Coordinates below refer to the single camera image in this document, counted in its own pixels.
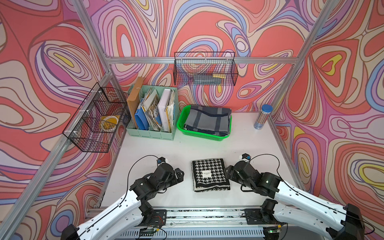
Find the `clear bottle blue cap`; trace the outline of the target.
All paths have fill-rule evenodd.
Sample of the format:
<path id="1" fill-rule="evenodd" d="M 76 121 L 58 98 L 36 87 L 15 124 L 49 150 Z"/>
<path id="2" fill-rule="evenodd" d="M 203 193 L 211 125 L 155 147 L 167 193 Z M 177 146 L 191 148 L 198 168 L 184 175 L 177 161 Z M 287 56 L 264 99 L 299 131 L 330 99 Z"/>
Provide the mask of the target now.
<path id="1" fill-rule="evenodd" d="M 273 107 L 271 105 L 262 105 L 258 118 L 254 124 L 254 128 L 257 130 L 262 129 L 272 111 Z"/>

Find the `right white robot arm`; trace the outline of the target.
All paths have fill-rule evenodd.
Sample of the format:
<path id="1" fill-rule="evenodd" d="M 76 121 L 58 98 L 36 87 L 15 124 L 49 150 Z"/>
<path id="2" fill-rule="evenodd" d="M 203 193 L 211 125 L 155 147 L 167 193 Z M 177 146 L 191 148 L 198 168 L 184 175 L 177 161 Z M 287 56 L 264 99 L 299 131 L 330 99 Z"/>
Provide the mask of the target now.
<path id="1" fill-rule="evenodd" d="M 279 222 L 312 231 L 329 240 L 362 240 L 365 223 L 358 207 L 320 199 L 272 173 L 259 173 L 248 160 L 225 169 L 226 178 L 267 197 L 260 213 L 264 222 Z"/>

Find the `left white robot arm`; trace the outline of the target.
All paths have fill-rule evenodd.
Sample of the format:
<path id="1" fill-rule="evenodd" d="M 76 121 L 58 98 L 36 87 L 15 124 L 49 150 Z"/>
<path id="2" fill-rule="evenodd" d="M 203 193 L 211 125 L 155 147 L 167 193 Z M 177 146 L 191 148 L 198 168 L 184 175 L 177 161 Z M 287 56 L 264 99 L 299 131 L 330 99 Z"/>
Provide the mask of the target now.
<path id="1" fill-rule="evenodd" d="M 62 240 L 113 240 L 123 231 L 134 227 L 160 229 L 166 223 L 166 210 L 154 210 L 149 203 L 159 192 L 184 180 L 184 172 L 165 162 L 154 173 L 135 180 L 129 190 L 115 203 L 91 220 L 67 226 Z"/>

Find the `white book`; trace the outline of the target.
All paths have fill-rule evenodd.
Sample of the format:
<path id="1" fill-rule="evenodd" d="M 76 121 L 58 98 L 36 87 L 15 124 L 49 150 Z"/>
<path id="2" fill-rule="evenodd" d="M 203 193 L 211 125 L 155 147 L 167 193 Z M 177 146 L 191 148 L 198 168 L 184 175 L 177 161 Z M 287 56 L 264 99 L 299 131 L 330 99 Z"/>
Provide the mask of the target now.
<path id="1" fill-rule="evenodd" d="M 174 124 L 174 106 L 175 106 L 175 91 L 172 89 L 164 89 L 158 110 L 162 121 L 164 132 L 171 133 Z"/>

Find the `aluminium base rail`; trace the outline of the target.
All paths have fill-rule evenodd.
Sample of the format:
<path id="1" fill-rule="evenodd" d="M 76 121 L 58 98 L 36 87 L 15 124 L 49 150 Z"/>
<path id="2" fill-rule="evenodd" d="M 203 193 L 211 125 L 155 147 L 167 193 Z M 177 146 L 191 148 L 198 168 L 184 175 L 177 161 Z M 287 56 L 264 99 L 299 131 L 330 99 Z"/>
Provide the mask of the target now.
<path id="1" fill-rule="evenodd" d="M 94 216 L 105 209 L 94 211 Z M 166 223 L 153 237 L 139 238 L 144 227 L 123 231 L 114 240 L 321 240 L 319 234 L 290 224 L 256 220 L 259 208 L 154 208 L 166 210 Z"/>

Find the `yellow round item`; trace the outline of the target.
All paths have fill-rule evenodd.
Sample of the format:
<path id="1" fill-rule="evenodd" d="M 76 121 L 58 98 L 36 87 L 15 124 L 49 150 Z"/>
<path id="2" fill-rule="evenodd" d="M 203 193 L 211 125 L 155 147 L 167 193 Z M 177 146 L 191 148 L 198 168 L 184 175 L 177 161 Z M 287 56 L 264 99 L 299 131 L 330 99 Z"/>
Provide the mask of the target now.
<path id="1" fill-rule="evenodd" d="M 113 132 L 119 122 L 120 116 L 102 116 L 100 121 L 100 128 L 102 132 Z"/>

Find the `navy grey plaid scarf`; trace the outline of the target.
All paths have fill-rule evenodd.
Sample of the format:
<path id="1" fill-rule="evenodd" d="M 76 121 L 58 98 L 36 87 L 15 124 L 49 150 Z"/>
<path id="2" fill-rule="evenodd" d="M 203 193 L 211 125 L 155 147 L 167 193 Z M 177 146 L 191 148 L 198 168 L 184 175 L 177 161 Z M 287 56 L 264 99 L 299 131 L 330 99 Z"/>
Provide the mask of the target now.
<path id="1" fill-rule="evenodd" d="M 182 127 L 192 132 L 225 137 L 230 133 L 231 115 L 232 110 L 228 108 L 191 105 Z"/>

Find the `green circuit board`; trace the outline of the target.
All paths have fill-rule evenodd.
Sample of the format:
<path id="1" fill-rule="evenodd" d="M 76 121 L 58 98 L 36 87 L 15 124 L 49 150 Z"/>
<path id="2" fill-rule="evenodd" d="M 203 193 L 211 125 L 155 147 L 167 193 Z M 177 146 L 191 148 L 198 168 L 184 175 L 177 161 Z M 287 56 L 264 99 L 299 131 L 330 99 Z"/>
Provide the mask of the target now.
<path id="1" fill-rule="evenodd" d="M 139 238 L 153 237 L 156 232 L 157 232 L 156 228 L 143 228 L 143 229 L 140 229 L 140 231 L 139 231 Z"/>

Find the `brown cardboard folder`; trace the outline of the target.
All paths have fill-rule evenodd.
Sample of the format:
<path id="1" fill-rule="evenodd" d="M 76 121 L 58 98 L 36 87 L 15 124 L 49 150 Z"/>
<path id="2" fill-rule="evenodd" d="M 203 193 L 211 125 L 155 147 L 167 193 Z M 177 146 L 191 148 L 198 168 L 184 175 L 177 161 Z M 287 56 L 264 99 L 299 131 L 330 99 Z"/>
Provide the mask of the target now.
<path id="1" fill-rule="evenodd" d="M 134 119 L 134 115 L 140 103 L 140 90 L 144 83 L 143 77 L 138 77 L 134 85 L 131 87 L 131 92 L 127 98 L 127 105 L 131 114 L 132 119 Z"/>

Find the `mint green file crate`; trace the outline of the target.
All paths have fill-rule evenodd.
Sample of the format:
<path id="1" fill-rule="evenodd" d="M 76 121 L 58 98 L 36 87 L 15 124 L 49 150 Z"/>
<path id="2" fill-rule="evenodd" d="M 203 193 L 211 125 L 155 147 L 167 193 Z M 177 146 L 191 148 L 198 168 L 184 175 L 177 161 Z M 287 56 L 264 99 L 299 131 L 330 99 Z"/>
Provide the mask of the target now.
<path id="1" fill-rule="evenodd" d="M 126 127 L 127 132 L 131 137 L 141 137 L 141 138 L 148 138 L 148 139 L 173 141 L 177 131 L 177 121 L 180 116 L 178 89 L 174 87 L 143 85 L 138 92 L 139 101 L 141 101 L 144 98 L 145 94 L 150 89 L 155 90 L 160 97 L 162 96 L 165 89 L 171 89 L 175 92 L 174 124 L 173 124 L 172 132 L 167 133 L 167 132 L 164 132 L 164 130 L 154 131 L 152 127 L 150 127 L 149 130 L 140 130 L 135 127 L 135 123 L 134 123 L 135 117 L 132 117 L 132 120 L 130 120 L 130 122 L 128 123 L 128 126 Z"/>

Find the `small houndstooth scarf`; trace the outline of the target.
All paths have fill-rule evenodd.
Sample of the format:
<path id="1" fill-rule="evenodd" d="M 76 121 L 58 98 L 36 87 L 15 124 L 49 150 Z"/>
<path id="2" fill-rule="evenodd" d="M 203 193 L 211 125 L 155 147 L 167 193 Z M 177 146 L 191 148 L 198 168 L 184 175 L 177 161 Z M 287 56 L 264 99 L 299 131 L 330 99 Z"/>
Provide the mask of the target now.
<path id="1" fill-rule="evenodd" d="M 195 160 L 192 161 L 191 167 L 196 193 L 231 189 L 230 182 L 225 176 L 224 159 Z"/>

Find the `aluminium frame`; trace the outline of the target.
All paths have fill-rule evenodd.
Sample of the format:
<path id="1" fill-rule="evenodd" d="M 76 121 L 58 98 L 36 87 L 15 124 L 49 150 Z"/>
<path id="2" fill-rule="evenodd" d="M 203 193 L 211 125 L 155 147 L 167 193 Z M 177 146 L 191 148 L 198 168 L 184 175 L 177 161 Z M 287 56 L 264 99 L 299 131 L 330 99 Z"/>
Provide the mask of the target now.
<path id="1" fill-rule="evenodd" d="M 290 64 L 276 71 L 252 58 L 296 58 L 324 1 L 1 1 L 1 220 L 75 120 L 106 73 L 123 91 L 177 87 L 181 106 L 254 111 L 271 101 Z M 174 61 L 241 58 L 235 85 L 186 85 Z M 170 63 L 155 59 L 170 58 Z"/>

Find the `green plastic basket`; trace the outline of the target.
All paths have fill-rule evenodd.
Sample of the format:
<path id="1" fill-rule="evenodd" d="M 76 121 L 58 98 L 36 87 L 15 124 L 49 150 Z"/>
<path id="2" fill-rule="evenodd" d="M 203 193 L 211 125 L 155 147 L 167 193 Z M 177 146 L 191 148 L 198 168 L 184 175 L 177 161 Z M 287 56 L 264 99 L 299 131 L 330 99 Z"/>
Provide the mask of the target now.
<path id="1" fill-rule="evenodd" d="M 188 106 L 183 108 L 182 112 L 180 113 L 180 117 L 178 119 L 178 122 L 177 122 L 177 128 L 178 128 L 178 130 L 180 130 L 182 132 L 182 134 L 184 134 L 186 136 L 190 136 L 190 137 L 202 138 L 202 139 L 213 140 L 213 141 L 222 141 L 222 140 L 229 137 L 229 135 L 231 134 L 231 130 L 232 130 L 232 115 L 231 115 L 231 119 L 230 119 L 230 133 L 229 133 L 229 135 L 227 135 L 225 137 L 219 137 L 219 136 L 214 136 L 214 135 L 184 130 L 182 127 L 182 124 L 187 119 L 187 114 L 190 112 L 190 107 L 191 107 L 191 105 L 188 105 Z"/>

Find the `blue folder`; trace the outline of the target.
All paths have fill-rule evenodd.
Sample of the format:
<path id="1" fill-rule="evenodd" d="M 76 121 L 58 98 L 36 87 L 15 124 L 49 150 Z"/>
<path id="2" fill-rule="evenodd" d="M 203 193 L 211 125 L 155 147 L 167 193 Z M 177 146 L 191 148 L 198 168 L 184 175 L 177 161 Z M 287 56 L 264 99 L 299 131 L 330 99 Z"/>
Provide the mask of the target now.
<path id="1" fill-rule="evenodd" d="M 150 128 L 149 122 L 147 120 L 147 117 L 141 107 L 138 107 L 138 109 L 135 112 L 135 121 L 138 125 L 139 130 L 148 131 Z"/>

